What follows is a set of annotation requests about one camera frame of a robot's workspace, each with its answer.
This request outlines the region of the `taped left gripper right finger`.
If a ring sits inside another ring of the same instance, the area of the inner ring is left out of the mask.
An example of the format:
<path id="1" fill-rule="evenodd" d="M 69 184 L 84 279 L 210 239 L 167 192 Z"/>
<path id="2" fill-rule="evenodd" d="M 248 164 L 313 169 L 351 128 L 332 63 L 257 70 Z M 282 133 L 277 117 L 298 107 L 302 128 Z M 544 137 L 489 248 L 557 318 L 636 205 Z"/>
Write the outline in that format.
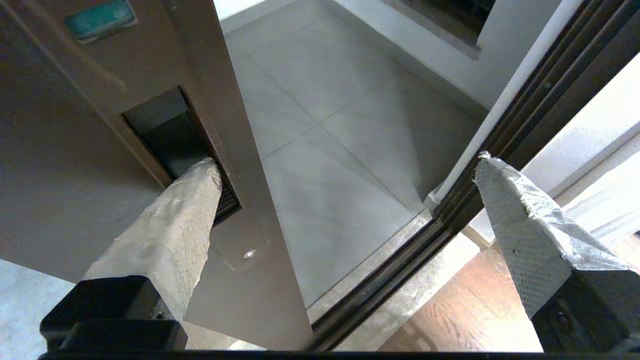
<path id="1" fill-rule="evenodd" d="M 502 159 L 473 181 L 519 299 L 546 352 L 637 352 L 639 274 Z"/>

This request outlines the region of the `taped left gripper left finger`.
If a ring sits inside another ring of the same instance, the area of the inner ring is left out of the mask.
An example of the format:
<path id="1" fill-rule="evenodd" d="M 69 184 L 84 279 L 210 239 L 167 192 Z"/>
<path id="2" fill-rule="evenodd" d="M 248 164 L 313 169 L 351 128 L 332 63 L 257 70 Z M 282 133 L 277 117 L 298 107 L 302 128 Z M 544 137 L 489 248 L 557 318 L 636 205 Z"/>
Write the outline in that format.
<path id="1" fill-rule="evenodd" d="M 170 184 L 42 319 L 46 349 L 182 351 L 182 321 L 208 259 L 222 187 L 212 158 Z"/>

